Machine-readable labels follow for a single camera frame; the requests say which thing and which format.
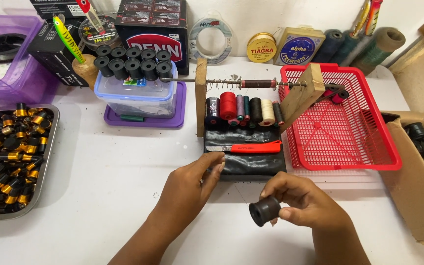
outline black leather pad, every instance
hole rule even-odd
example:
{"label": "black leather pad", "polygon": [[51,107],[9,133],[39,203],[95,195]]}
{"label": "black leather pad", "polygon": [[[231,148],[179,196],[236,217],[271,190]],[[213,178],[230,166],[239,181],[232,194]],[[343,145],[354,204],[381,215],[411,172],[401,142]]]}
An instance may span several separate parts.
{"label": "black leather pad", "polygon": [[[231,126],[226,121],[206,124],[204,129],[204,153],[206,146],[228,146],[244,143],[266,143],[281,140],[279,127],[268,126],[251,129],[248,126]],[[223,181],[268,181],[280,171],[286,172],[283,147],[273,154],[240,154],[225,152]]]}

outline white thread spool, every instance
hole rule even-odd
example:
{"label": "white thread spool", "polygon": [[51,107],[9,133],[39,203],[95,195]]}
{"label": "white thread spool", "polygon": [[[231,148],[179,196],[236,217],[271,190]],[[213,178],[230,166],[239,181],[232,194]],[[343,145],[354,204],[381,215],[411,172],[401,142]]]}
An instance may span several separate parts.
{"label": "white thread spool", "polygon": [[276,122],[271,99],[261,99],[261,111],[263,114],[263,121],[258,123],[260,126],[271,126]]}

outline metal tray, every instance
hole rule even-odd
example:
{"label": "metal tray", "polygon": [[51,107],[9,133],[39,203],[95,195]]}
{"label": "metal tray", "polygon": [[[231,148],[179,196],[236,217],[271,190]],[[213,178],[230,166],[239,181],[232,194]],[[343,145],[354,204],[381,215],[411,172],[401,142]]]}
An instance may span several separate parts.
{"label": "metal tray", "polygon": [[[0,214],[0,220],[9,220],[21,217],[24,214],[27,214],[32,208],[35,206],[40,197],[40,191],[42,190],[43,179],[45,177],[45,173],[47,172],[47,168],[50,162],[50,155],[52,153],[53,140],[55,139],[56,128],[58,125],[58,120],[60,119],[60,111],[56,106],[51,104],[35,104],[29,105],[30,107],[43,107],[50,109],[53,112],[53,122],[52,127],[50,129],[49,140],[47,142],[47,147],[45,147],[45,152],[43,154],[44,162],[40,166],[39,177],[37,178],[37,183],[35,185],[35,191],[32,196],[32,200],[30,203],[22,210],[10,213],[10,214]],[[0,107],[0,111],[14,111],[15,108],[11,108],[8,106]]]}

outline human arm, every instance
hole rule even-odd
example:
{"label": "human arm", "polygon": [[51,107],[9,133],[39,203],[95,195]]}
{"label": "human arm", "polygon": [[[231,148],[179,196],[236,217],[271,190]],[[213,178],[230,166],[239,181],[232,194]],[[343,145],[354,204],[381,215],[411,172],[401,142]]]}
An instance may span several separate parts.
{"label": "human arm", "polygon": [[209,199],[225,165],[224,156],[223,152],[209,152],[171,172],[155,208],[109,265],[159,264],[169,244]]}
{"label": "human arm", "polygon": [[279,172],[260,199],[270,195],[289,205],[279,211],[281,219],[312,229],[318,265],[370,264],[349,215],[310,179]]}

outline box cutter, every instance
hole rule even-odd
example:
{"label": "box cutter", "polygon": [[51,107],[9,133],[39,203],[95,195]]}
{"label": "box cutter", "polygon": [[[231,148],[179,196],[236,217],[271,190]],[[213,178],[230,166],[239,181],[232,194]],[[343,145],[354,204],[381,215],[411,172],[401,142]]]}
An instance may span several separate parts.
{"label": "box cutter", "polygon": [[230,151],[232,153],[279,153],[281,151],[282,142],[277,140],[269,143],[246,143],[246,144],[234,144],[227,146],[206,146],[205,149],[208,151]]}

